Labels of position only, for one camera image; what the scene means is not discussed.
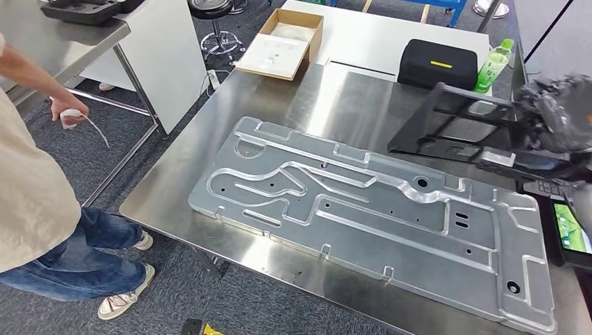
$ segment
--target stainless steel table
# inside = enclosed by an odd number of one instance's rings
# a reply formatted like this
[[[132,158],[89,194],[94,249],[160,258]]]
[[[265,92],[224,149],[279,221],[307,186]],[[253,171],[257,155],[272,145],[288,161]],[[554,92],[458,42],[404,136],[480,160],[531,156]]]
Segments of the stainless steel table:
[[[43,4],[37,0],[0,1],[0,32],[6,41],[35,61],[60,83],[71,80],[105,51],[113,48],[146,110],[76,89],[70,89],[70,91],[85,98],[151,117],[153,120],[153,124],[146,133],[84,202],[83,206],[89,206],[155,130],[162,135],[166,132],[156,117],[156,112],[138,81],[132,65],[117,44],[131,32],[127,23],[115,19],[99,27],[65,23],[44,16],[39,9]],[[3,77],[0,77],[0,85],[21,115],[27,114],[47,98],[41,92],[20,86]]]
[[[422,101],[425,91],[310,65],[293,82],[234,71],[120,207],[123,215],[194,248],[386,322],[414,334],[520,334],[419,295],[386,285],[193,211],[189,193],[235,123],[244,115],[385,153],[388,140]],[[513,180],[430,158],[403,157],[500,187]],[[592,325],[569,269],[551,269],[558,334]]]

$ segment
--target stool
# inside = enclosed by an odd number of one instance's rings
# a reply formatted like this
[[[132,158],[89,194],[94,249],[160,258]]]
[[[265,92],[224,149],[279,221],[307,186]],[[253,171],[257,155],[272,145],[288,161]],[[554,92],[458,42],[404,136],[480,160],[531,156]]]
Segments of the stool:
[[[226,54],[230,59],[230,65],[234,66],[235,62],[230,52],[237,47],[241,52],[244,52],[245,49],[236,35],[220,30],[217,20],[230,13],[232,0],[188,0],[187,3],[189,4],[191,16],[212,21],[214,32],[206,35],[200,42],[200,47],[205,52],[204,59],[207,60],[207,57],[211,54]]]

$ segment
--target shoe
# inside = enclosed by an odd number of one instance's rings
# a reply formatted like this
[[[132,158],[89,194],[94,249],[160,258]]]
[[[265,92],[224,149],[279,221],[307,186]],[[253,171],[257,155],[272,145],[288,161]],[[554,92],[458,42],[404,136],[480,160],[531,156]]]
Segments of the shoe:
[[[144,267],[146,267],[146,279],[144,279],[144,282],[132,292],[105,298],[98,307],[99,319],[114,319],[127,311],[128,308],[130,308],[131,305],[133,305],[138,300],[138,296],[148,286],[148,284],[150,284],[154,278],[154,274],[156,273],[156,270],[152,265],[144,264]]]
[[[101,92],[111,91],[111,90],[112,90],[112,89],[114,89],[114,88],[115,88],[115,86],[114,86],[114,85],[108,84],[108,83],[106,83],[106,82],[102,82],[102,83],[100,83],[100,84],[98,85],[98,89],[99,89]]]
[[[150,236],[147,232],[142,230],[142,238],[140,238],[139,242],[133,245],[133,248],[139,250],[148,250],[154,243],[154,239]]]

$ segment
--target cardboard box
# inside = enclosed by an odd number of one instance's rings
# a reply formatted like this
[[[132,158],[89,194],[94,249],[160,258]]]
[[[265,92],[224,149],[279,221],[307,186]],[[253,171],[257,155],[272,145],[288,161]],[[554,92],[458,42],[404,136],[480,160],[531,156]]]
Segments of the cardboard box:
[[[272,36],[276,27],[304,27],[310,39]],[[300,66],[308,66],[323,38],[323,16],[276,9],[263,25],[235,68],[259,75],[293,80]]]

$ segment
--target green bottle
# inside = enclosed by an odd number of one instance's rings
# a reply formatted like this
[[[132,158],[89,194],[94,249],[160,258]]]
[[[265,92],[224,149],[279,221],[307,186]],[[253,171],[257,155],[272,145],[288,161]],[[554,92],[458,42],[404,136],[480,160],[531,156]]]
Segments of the green bottle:
[[[506,38],[502,41],[499,47],[493,49],[487,55],[487,60],[477,75],[477,86],[475,86],[474,89],[475,92],[487,93],[489,91],[489,88],[496,81],[498,75],[510,61],[513,45],[514,40]]]

